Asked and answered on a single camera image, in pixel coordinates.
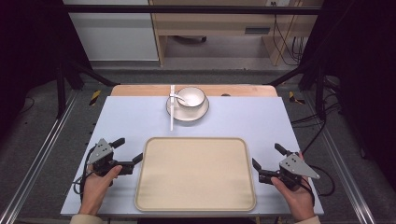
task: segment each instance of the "cable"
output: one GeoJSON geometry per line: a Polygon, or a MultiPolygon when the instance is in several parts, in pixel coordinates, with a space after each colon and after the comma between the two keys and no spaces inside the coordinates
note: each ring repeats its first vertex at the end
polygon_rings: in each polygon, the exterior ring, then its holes
{"type": "Polygon", "coordinates": [[[323,122],[314,123],[314,124],[308,124],[308,125],[305,125],[305,126],[293,126],[292,128],[309,128],[309,127],[317,126],[317,125],[319,125],[319,124],[323,124],[323,122]]]}
{"type": "MultiPolygon", "coordinates": [[[[91,174],[93,174],[93,172],[90,172],[89,174],[87,174],[86,176],[85,176],[85,178],[87,178],[88,176],[90,176],[91,174]]],[[[82,176],[80,176],[79,178],[77,178],[77,180],[75,180],[75,181],[73,181],[72,183],[73,183],[73,191],[76,193],[76,194],[82,194],[82,192],[81,191],[77,191],[77,185],[81,185],[81,179],[82,179],[82,176]]]]}
{"type": "Polygon", "coordinates": [[[332,181],[332,189],[328,192],[328,193],[320,193],[318,196],[323,196],[323,197],[327,197],[327,196],[331,196],[334,192],[335,192],[335,182],[334,179],[332,179],[332,177],[329,175],[329,173],[327,173],[325,170],[323,170],[320,167],[314,166],[314,165],[309,165],[311,168],[313,169],[317,169],[320,170],[321,172],[323,172],[326,176],[329,177],[330,181],[332,181]]]}
{"type": "Polygon", "coordinates": [[[276,22],[276,14],[275,14],[275,15],[274,15],[274,29],[273,29],[273,41],[274,41],[274,45],[275,45],[277,51],[279,52],[279,55],[280,55],[280,57],[282,58],[283,63],[285,63],[285,64],[287,64],[287,65],[298,65],[298,64],[287,63],[287,62],[285,61],[285,59],[283,58],[283,55],[282,55],[280,49],[277,47],[277,44],[276,44],[276,42],[275,42],[275,28],[276,28],[276,27],[277,27],[277,22],[276,22]]]}
{"type": "MultiPolygon", "coordinates": [[[[299,58],[298,58],[298,57],[295,57],[294,54],[292,54],[292,53],[290,52],[289,47],[288,47],[288,44],[286,43],[286,38],[282,35],[282,32],[280,31],[280,28],[279,28],[279,26],[278,26],[278,24],[277,24],[276,14],[274,14],[273,41],[274,41],[274,45],[275,45],[277,51],[279,52],[280,57],[282,58],[282,60],[283,60],[283,62],[284,62],[285,64],[287,64],[287,65],[299,65],[299,58]],[[283,58],[283,55],[282,55],[280,49],[277,47],[277,43],[275,42],[275,29],[277,29],[277,32],[280,34],[280,37],[281,37],[281,39],[282,39],[282,41],[283,41],[283,44],[284,44],[284,46],[286,47],[286,50],[288,51],[290,57],[291,57],[295,62],[297,62],[296,64],[286,63],[285,58],[283,58]]],[[[300,53],[302,52],[302,45],[300,46],[299,52],[300,52],[300,53]]]]}
{"type": "Polygon", "coordinates": [[[311,57],[303,64],[299,65],[297,68],[293,69],[292,71],[289,71],[286,75],[277,78],[276,80],[269,82],[268,84],[265,85],[271,85],[271,86],[278,86],[282,84],[283,82],[287,81],[288,79],[295,77],[301,73],[306,72],[307,69],[310,68],[310,66],[316,66],[317,64],[321,63],[321,60],[323,60],[323,55],[325,55],[327,46],[329,46],[330,39],[334,38],[335,30],[338,28],[339,24],[341,21],[344,19],[344,17],[347,15],[348,11],[352,8],[352,6],[355,4],[356,0],[351,0],[348,6],[346,7],[346,10],[343,12],[343,15],[339,18],[339,20],[334,24],[334,26],[331,28],[330,32],[327,33],[323,40],[318,44],[317,49],[313,52],[311,57]]]}
{"type": "Polygon", "coordinates": [[[26,109],[22,110],[22,111],[20,112],[20,114],[23,114],[24,112],[30,110],[30,109],[33,107],[33,105],[35,104],[35,99],[33,99],[32,97],[26,97],[26,99],[32,100],[32,104],[29,105],[29,107],[27,107],[26,109]]]}
{"type": "Polygon", "coordinates": [[[329,94],[329,95],[327,95],[323,100],[326,101],[327,99],[329,99],[329,98],[332,97],[332,96],[337,97],[337,95],[338,95],[337,93],[329,94]]]}
{"type": "Polygon", "coordinates": [[[294,51],[294,45],[296,44],[296,39],[297,39],[297,37],[295,36],[293,38],[293,43],[291,44],[291,53],[292,53],[292,56],[294,58],[296,58],[297,63],[300,63],[300,61],[301,61],[301,59],[303,57],[304,38],[300,37],[300,44],[299,44],[300,46],[298,48],[298,52],[294,51]]]}
{"type": "Polygon", "coordinates": [[[325,125],[326,125],[326,117],[324,118],[323,124],[321,125],[321,127],[320,127],[319,131],[317,132],[317,134],[315,134],[314,138],[312,138],[312,140],[309,142],[309,144],[302,151],[303,155],[312,146],[312,144],[315,142],[315,140],[318,138],[318,136],[321,133],[321,131],[323,131],[325,125]]]}
{"type": "Polygon", "coordinates": [[[88,165],[87,165],[88,160],[90,159],[90,156],[94,150],[95,150],[95,147],[92,147],[90,149],[90,151],[88,152],[87,157],[85,158],[84,168],[82,170],[81,181],[79,183],[79,198],[81,199],[81,201],[82,201],[82,198],[84,197],[83,194],[84,194],[85,180],[87,179],[87,177],[89,175],[92,174],[92,172],[90,172],[89,174],[86,175],[86,172],[87,172],[87,167],[88,167],[88,165]]]}
{"type": "MultiPolygon", "coordinates": [[[[335,103],[335,104],[330,105],[329,107],[327,107],[327,108],[325,109],[325,111],[328,111],[328,110],[330,110],[330,109],[333,109],[333,108],[336,107],[337,105],[340,105],[340,103],[335,103]]],[[[302,118],[302,119],[297,119],[297,120],[291,121],[290,123],[291,123],[291,124],[297,124],[297,123],[307,122],[307,121],[309,121],[309,120],[311,120],[311,119],[315,119],[317,116],[318,116],[318,114],[310,115],[310,116],[305,117],[305,118],[302,118]]]]}
{"type": "Polygon", "coordinates": [[[307,187],[307,186],[303,185],[301,182],[297,182],[294,179],[291,179],[290,177],[288,177],[286,175],[281,175],[281,177],[288,179],[289,181],[293,182],[294,184],[296,184],[296,185],[302,187],[303,189],[305,189],[306,191],[308,191],[308,193],[311,195],[311,198],[312,198],[312,205],[315,206],[314,192],[312,191],[311,185],[308,183],[308,181],[306,181],[304,178],[302,178],[305,181],[305,183],[308,185],[308,187],[307,187]]]}

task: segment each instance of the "white plate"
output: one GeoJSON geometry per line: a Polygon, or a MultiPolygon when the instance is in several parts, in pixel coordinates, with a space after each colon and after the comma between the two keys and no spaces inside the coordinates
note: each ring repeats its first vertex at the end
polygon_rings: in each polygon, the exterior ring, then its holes
{"type": "MultiPolygon", "coordinates": [[[[166,110],[168,111],[169,115],[171,114],[171,98],[169,97],[166,101],[166,110]]],[[[206,114],[207,110],[209,109],[209,100],[205,97],[204,102],[202,103],[201,107],[198,109],[188,109],[180,105],[177,101],[175,101],[174,105],[174,118],[182,121],[193,121],[196,119],[201,118],[204,114],[206,114]]]]}

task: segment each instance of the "sleeve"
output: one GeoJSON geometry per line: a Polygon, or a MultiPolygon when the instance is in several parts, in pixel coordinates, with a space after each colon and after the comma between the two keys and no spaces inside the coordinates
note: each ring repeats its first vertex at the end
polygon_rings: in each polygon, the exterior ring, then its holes
{"type": "Polygon", "coordinates": [[[320,221],[319,217],[315,216],[301,222],[296,222],[295,224],[320,224],[320,221]]]}
{"type": "Polygon", "coordinates": [[[103,220],[99,217],[77,214],[73,215],[70,224],[102,224],[103,220]]]}

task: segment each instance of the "hand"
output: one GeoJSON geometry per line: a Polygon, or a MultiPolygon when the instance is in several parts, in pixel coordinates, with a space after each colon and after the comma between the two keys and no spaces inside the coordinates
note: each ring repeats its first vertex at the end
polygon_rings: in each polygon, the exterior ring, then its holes
{"type": "MultiPolygon", "coordinates": [[[[301,184],[308,187],[307,178],[303,176],[301,184]]],[[[314,205],[312,204],[311,194],[304,188],[298,188],[295,191],[288,189],[285,184],[276,177],[272,177],[271,181],[279,192],[285,197],[288,203],[291,215],[294,217],[296,222],[303,221],[315,216],[314,205]]]]}
{"type": "Polygon", "coordinates": [[[118,165],[113,167],[103,177],[96,174],[91,174],[87,177],[84,186],[84,197],[78,211],[79,214],[96,216],[111,181],[117,178],[121,169],[122,166],[118,165]]]}

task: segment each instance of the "white cabinet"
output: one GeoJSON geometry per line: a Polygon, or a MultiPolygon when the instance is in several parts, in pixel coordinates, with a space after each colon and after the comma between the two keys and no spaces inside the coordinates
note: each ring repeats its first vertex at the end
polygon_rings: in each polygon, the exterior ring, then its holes
{"type": "MultiPolygon", "coordinates": [[[[64,0],[66,5],[148,5],[147,0],[64,0]]],[[[91,62],[158,61],[149,13],[70,13],[91,62]]]]}

